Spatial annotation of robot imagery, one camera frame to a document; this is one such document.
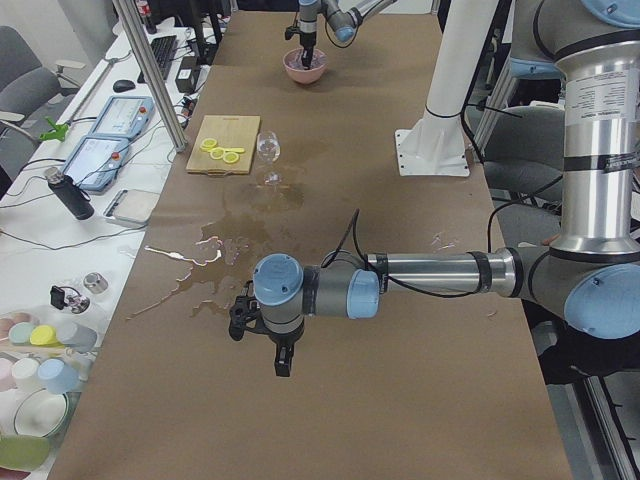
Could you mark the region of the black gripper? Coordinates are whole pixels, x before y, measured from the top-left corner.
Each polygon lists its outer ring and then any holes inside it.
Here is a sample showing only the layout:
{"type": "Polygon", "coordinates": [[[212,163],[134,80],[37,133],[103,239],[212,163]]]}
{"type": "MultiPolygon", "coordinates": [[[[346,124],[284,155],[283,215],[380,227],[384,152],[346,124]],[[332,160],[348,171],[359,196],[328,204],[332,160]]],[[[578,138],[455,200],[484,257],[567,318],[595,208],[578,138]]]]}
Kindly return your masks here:
{"type": "Polygon", "coordinates": [[[294,330],[287,333],[276,333],[263,328],[264,333],[276,345],[274,369],[278,377],[286,377],[291,374],[292,360],[295,352],[295,343],[304,334],[304,325],[300,324],[294,330]]]}
{"type": "Polygon", "coordinates": [[[302,68],[312,66],[314,47],[316,45],[316,32],[300,32],[300,45],[303,47],[300,56],[302,68]]]}

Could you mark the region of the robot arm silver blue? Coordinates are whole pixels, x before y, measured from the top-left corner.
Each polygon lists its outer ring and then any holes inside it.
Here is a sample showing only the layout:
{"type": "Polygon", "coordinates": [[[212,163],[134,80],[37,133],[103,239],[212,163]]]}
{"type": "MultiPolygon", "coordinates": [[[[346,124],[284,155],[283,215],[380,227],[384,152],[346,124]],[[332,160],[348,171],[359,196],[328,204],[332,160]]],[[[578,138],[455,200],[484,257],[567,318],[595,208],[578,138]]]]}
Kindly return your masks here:
{"type": "Polygon", "coordinates": [[[356,6],[344,11],[334,0],[312,0],[298,2],[298,15],[293,24],[285,31],[285,39],[299,36],[302,53],[300,60],[303,68],[309,70],[312,65],[314,48],[317,41],[317,20],[325,19],[340,42],[347,42],[355,37],[359,27],[371,16],[381,12],[393,4],[392,0],[361,1],[356,6]]]}
{"type": "Polygon", "coordinates": [[[603,341],[639,331],[639,246],[630,234],[639,164],[639,5],[519,1],[511,69],[566,82],[561,231],[548,247],[463,254],[364,254],[336,249],[318,266],[272,254],[231,309],[230,335],[267,335],[275,371],[291,372],[307,317],[370,318],[382,293],[440,298],[494,292],[526,299],[603,341]]]}

